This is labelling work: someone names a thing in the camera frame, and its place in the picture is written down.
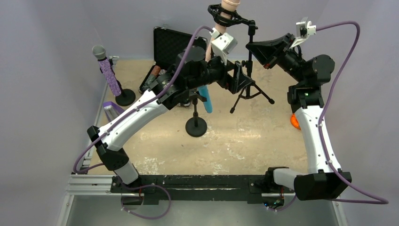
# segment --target purple glitter microphone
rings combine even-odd
[[[98,64],[100,65],[101,73],[105,76],[108,86],[115,96],[116,103],[120,106],[131,105],[135,101],[136,95],[131,89],[122,89],[120,82],[115,77],[115,73],[106,56],[104,47],[96,45],[92,50],[93,55],[97,58]]]

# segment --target round black base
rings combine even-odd
[[[194,126],[194,118],[190,118],[186,122],[186,131],[192,137],[201,137],[207,132],[207,122],[202,118],[198,118],[198,126]]]
[[[134,103],[134,101],[136,100],[136,94],[133,92],[133,90],[131,89],[124,89],[123,92],[125,93],[125,96],[123,96],[122,94],[115,97],[115,101],[119,106],[129,106],[132,103]]]

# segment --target orange object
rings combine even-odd
[[[295,128],[301,130],[301,127],[299,126],[298,120],[296,120],[295,114],[292,114],[292,116],[291,116],[291,124],[292,124]]]

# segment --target beige tabletop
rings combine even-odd
[[[115,67],[124,89],[137,92],[153,61],[120,60]],[[124,145],[130,160],[141,174],[264,174],[268,167],[287,166],[307,172],[307,157],[301,131],[290,123],[287,103],[288,86],[295,80],[279,67],[265,70],[254,63],[252,77],[257,85],[275,100],[271,105],[263,96],[240,100],[234,114],[229,111],[237,95],[208,86],[213,112],[208,114],[202,103],[199,116],[208,130],[199,138],[189,136],[185,124],[193,107],[175,107],[152,120]],[[110,91],[106,101],[115,102]],[[102,116],[100,125],[108,123]],[[94,152],[91,164],[100,162]],[[113,174],[104,166],[90,174]]]

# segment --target black case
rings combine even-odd
[[[174,31],[164,27],[154,28],[154,65],[148,71],[147,76],[140,85],[140,89],[156,65],[161,69],[167,70],[169,66],[176,63],[176,56],[187,47],[191,36],[192,34]],[[196,37],[193,45],[206,50],[207,42],[208,40],[204,37]]]

